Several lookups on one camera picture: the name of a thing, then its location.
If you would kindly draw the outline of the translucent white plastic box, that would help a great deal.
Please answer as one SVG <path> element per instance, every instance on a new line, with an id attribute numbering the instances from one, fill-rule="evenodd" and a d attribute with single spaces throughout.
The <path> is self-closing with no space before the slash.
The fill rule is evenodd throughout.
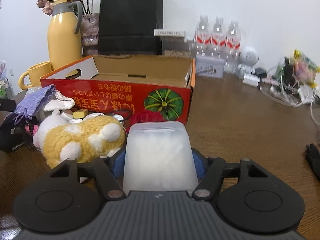
<path id="1" fill-rule="evenodd" d="M 178 121 L 131 126 L 127 137 L 123 190 L 186 191 L 198 185 L 189 135 Z"/>

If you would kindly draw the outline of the white earphone case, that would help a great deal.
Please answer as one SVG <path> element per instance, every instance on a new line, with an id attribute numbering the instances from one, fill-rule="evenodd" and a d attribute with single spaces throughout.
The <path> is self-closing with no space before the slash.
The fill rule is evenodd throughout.
<path id="1" fill-rule="evenodd" d="M 115 118 L 116 120 L 118 120 L 121 124 L 124 123 L 124 117 L 120 114 L 114 114 L 112 115 L 113 118 Z"/>

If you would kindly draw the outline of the yellow white plush toy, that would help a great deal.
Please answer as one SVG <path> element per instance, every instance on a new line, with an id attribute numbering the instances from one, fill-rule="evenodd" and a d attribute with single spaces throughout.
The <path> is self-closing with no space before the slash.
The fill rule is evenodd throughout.
<path id="1" fill-rule="evenodd" d="M 69 158 L 87 163 L 102 155 L 111 157 L 124 145 L 125 135 L 124 126 L 113 116 L 93 116 L 75 124 L 50 115 L 40 123 L 33 143 L 53 169 Z"/>

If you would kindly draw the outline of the small yellow block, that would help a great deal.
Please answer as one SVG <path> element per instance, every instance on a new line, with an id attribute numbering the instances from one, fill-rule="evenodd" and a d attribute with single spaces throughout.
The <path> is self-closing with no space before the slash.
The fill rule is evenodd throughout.
<path id="1" fill-rule="evenodd" d="M 87 109 L 79 109 L 77 111 L 73 112 L 73 118 L 74 119 L 83 119 L 88 115 Z"/>

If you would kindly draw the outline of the white cloth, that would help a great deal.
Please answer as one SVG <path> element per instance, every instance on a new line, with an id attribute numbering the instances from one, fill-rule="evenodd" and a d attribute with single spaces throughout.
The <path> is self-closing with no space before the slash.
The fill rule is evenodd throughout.
<path id="1" fill-rule="evenodd" d="M 50 97 L 49 101 L 42 107 L 43 111 L 68 110 L 75 106 L 75 101 L 62 95 L 58 90 Z"/>

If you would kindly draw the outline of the purple cloth pouch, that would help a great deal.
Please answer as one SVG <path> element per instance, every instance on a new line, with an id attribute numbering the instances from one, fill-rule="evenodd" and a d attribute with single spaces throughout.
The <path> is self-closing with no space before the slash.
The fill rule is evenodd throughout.
<path id="1" fill-rule="evenodd" d="M 22 116 L 31 120 L 37 115 L 39 110 L 50 101 L 55 92 L 55 85 L 49 85 L 26 95 L 24 99 L 17 105 L 14 113 L 17 116 Z"/>

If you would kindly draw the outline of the dark navy pouch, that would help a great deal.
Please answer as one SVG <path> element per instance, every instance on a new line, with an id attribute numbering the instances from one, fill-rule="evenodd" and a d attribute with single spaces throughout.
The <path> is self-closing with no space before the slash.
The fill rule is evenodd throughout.
<path id="1" fill-rule="evenodd" d="M 9 113 L 1 123 L 1 151 L 10 153 L 25 145 L 29 150 L 35 150 L 33 137 L 38 130 L 39 121 L 31 120 L 23 115 Z"/>

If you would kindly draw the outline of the small printed tin box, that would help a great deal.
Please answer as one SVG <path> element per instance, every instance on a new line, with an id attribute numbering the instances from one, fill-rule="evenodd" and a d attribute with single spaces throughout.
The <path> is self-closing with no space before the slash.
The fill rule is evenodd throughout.
<path id="1" fill-rule="evenodd" d="M 195 56 L 196 75 L 221 79 L 223 78 L 225 60 L 210 56 Z"/>

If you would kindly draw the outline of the white robot figurine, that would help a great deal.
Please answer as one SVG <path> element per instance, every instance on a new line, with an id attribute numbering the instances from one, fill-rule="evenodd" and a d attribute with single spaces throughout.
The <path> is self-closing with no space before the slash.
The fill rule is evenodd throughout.
<path id="1" fill-rule="evenodd" d="M 244 47 L 239 54 L 239 64 L 236 73 L 240 79 L 245 75 L 255 74 L 255 64 L 259 61 L 259 55 L 253 47 Z"/>

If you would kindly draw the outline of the right water bottle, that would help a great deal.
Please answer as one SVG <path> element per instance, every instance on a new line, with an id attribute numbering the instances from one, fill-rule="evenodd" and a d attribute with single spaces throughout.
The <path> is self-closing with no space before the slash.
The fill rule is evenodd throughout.
<path id="1" fill-rule="evenodd" d="M 231 20 L 227 32 L 226 40 L 226 64 L 225 72 L 235 73 L 236 66 L 238 65 L 239 50 L 241 44 L 241 32 L 239 23 L 236 20 Z"/>

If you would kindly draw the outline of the middle water bottle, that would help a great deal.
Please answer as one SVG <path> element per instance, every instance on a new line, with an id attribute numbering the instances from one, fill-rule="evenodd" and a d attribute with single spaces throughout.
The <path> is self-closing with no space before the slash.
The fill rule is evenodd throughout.
<path id="1" fill-rule="evenodd" d="M 223 17 L 216 16 L 210 37 L 210 53 L 213 57 L 223 58 L 226 40 Z"/>

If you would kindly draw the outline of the yellow ceramic mug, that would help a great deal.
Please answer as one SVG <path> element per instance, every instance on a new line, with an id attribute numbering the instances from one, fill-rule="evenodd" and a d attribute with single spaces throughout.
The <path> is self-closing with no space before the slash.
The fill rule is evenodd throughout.
<path id="1" fill-rule="evenodd" d="M 37 87 L 41 85 L 40 78 L 52 71 L 52 64 L 49 61 L 41 62 L 28 68 L 18 80 L 18 86 L 22 90 L 27 90 L 31 87 Z M 24 78 L 28 76 L 30 84 L 24 83 Z"/>

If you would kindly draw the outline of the white flat carton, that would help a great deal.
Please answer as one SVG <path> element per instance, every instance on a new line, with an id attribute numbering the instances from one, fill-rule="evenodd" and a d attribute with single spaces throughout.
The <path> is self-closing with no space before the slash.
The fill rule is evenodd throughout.
<path id="1" fill-rule="evenodd" d="M 168 42 L 193 42 L 194 39 L 186 35 L 184 30 L 174 30 L 174 29 L 154 29 L 153 31 L 155 37 L 159 37 L 161 41 Z"/>

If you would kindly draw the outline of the colourful snack packet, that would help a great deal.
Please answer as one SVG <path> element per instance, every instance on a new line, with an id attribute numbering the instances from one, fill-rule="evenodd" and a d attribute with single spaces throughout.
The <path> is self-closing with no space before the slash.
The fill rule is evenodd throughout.
<path id="1" fill-rule="evenodd" d="M 284 57 L 283 78 L 286 84 L 297 79 L 315 88 L 317 86 L 315 83 L 317 74 L 319 74 L 319 66 L 303 52 L 296 49 L 293 52 L 293 57 Z"/>

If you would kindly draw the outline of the black paper shopping bag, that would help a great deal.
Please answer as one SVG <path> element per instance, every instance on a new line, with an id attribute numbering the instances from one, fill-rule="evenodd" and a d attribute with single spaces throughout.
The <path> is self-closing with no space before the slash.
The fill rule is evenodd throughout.
<path id="1" fill-rule="evenodd" d="M 162 54 L 163 0 L 100 0 L 100 55 Z"/>

